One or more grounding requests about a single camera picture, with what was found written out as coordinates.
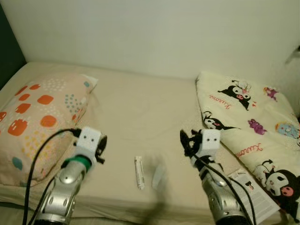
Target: pillow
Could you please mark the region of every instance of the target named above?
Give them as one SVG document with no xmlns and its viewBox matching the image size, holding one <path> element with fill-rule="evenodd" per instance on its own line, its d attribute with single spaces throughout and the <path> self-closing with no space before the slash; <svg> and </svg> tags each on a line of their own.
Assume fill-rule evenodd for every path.
<svg viewBox="0 0 300 225">
<path fill-rule="evenodd" d="M 0 183 L 25 186 L 32 160 L 56 131 L 76 126 L 96 85 L 85 75 L 55 73 L 25 84 L 0 112 Z M 72 142 L 69 133 L 53 138 L 40 153 L 33 182 L 42 180 Z"/>
<path fill-rule="evenodd" d="M 197 79 L 203 122 L 221 130 L 221 141 L 266 192 L 300 218 L 299 123 L 275 88 L 210 73 Z"/>
</svg>

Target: bed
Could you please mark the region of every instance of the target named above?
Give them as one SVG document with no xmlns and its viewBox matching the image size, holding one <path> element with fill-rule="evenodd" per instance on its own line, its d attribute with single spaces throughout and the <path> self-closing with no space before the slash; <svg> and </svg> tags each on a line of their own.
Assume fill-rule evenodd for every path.
<svg viewBox="0 0 300 225">
<path fill-rule="evenodd" d="M 77 196 L 73 217 L 106 217 L 136 223 L 157 204 L 151 188 L 155 162 L 167 169 L 166 206 L 157 219 L 162 224 L 211 224 L 212 217 L 197 170 L 184 157 L 179 131 L 203 127 L 193 80 L 158 78 L 112 70 L 30 62 L 0 91 L 0 106 L 20 86 L 44 73 L 68 71 L 99 79 L 80 127 L 91 126 L 108 136 L 104 165 L 97 165 L 84 180 Z M 30 207 L 37 205 L 49 179 L 59 170 L 64 156 L 45 180 L 31 188 Z M 134 157 L 142 156 L 144 190 L 135 179 Z M 225 172 L 241 168 L 225 147 L 217 153 Z M 0 201 L 23 205 L 25 188 L 0 185 Z M 279 213 L 265 224 L 280 221 Z"/>
</svg>

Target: black cable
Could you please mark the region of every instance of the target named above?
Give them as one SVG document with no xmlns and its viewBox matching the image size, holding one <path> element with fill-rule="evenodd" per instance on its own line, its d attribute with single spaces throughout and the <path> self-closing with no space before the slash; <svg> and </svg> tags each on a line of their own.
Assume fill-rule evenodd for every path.
<svg viewBox="0 0 300 225">
<path fill-rule="evenodd" d="M 253 206 L 253 203 L 252 203 L 252 200 L 251 200 L 251 197 L 248 193 L 248 191 L 245 189 L 245 187 L 243 185 L 241 185 L 239 182 L 237 182 L 235 179 L 232 179 L 232 178 L 229 178 L 230 180 L 232 180 L 234 183 L 236 183 L 237 185 L 239 185 L 243 190 L 244 192 L 246 193 L 248 199 L 249 199 L 249 202 L 250 202 L 250 206 L 251 206 L 251 211 L 252 211 L 252 216 L 253 216 L 253 222 L 254 224 L 256 224 L 256 218 L 255 218 L 255 212 L 254 212 L 254 206 Z"/>
<path fill-rule="evenodd" d="M 54 133 L 53 135 L 51 135 L 50 137 L 48 137 L 48 139 L 44 142 L 44 144 L 39 148 L 39 150 L 37 151 L 33 161 L 32 161 L 32 164 L 31 164 L 31 167 L 30 167 L 30 172 L 29 172 L 29 175 L 28 175 L 28 179 L 27 179 L 27 185 L 26 185 L 26 194 L 25 194 L 25 201 L 24 201 L 24 214 L 23 214 L 23 223 L 22 225 L 26 225 L 27 224 L 27 216 L 28 216 L 28 207 L 29 207 L 29 191 L 30 191 L 30 184 L 31 184 L 31 179 L 32 179 L 32 175 L 33 175 L 33 170 L 34 170 L 34 166 L 36 164 L 36 161 L 38 159 L 38 156 L 40 154 L 40 152 L 43 150 L 43 148 L 45 147 L 45 145 L 52 139 L 54 138 L 55 136 L 61 134 L 61 133 L 64 133 L 64 132 L 67 132 L 67 131 L 70 131 L 72 132 L 73 134 L 76 133 L 79 129 L 62 129 L 62 130 L 59 130 L 57 131 L 56 133 Z"/>
<path fill-rule="evenodd" d="M 46 193 L 47 193 L 47 190 L 48 190 L 50 184 L 52 183 L 52 181 L 54 180 L 54 178 L 55 178 L 55 177 L 53 177 L 53 178 L 49 181 L 49 183 L 47 184 L 47 186 L 46 186 L 46 188 L 45 188 L 45 190 L 44 190 L 44 192 L 43 192 L 43 194 L 42 194 L 42 196 L 41 196 L 41 198 L 40 198 L 40 200 L 39 200 L 39 203 L 38 203 L 38 205 L 37 205 L 37 208 L 36 208 L 36 210 L 34 211 L 34 213 L 33 213 L 32 217 L 31 217 L 31 219 L 30 219 L 28 225 L 31 225 L 32 222 L 33 222 L 33 220 L 34 220 L 34 218 L 37 216 L 38 210 L 39 210 L 39 208 L 41 207 L 41 205 L 42 205 L 42 203 L 43 203 L 43 200 L 44 200 L 44 197 L 45 197 L 45 195 L 46 195 Z"/>
<path fill-rule="evenodd" d="M 235 195 L 235 197 L 236 197 L 238 203 L 240 204 L 240 206 L 241 206 L 243 212 L 245 213 L 245 216 L 246 216 L 247 221 L 249 222 L 250 225 L 252 225 L 253 223 L 252 223 L 252 221 L 251 221 L 251 219 L 250 219 L 250 217 L 249 217 L 249 214 L 247 213 L 247 210 L 246 210 L 246 208 L 245 208 L 243 202 L 241 201 L 239 195 L 238 195 L 238 194 L 236 193 L 236 191 L 234 190 L 234 188 L 233 188 L 232 184 L 230 183 L 230 181 L 229 181 L 223 174 L 221 174 L 219 171 L 217 171 L 216 169 L 214 169 L 213 167 L 211 167 L 210 165 L 208 165 L 207 163 L 205 163 L 205 162 L 204 162 L 202 159 L 200 159 L 195 153 L 193 153 L 193 156 L 194 156 L 197 160 L 199 160 L 201 163 L 203 163 L 208 169 L 212 170 L 212 171 L 215 172 L 217 175 L 219 175 L 219 176 L 226 182 L 226 184 L 228 185 L 228 187 L 231 189 L 231 191 L 232 191 L 233 194 Z"/>
</svg>

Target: dark headboard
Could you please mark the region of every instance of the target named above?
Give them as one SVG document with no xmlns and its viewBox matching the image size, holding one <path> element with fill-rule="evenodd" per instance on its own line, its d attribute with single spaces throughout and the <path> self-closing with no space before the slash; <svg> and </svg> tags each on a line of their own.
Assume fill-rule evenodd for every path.
<svg viewBox="0 0 300 225">
<path fill-rule="evenodd" d="M 26 64 L 0 4 L 0 89 Z"/>
</svg>

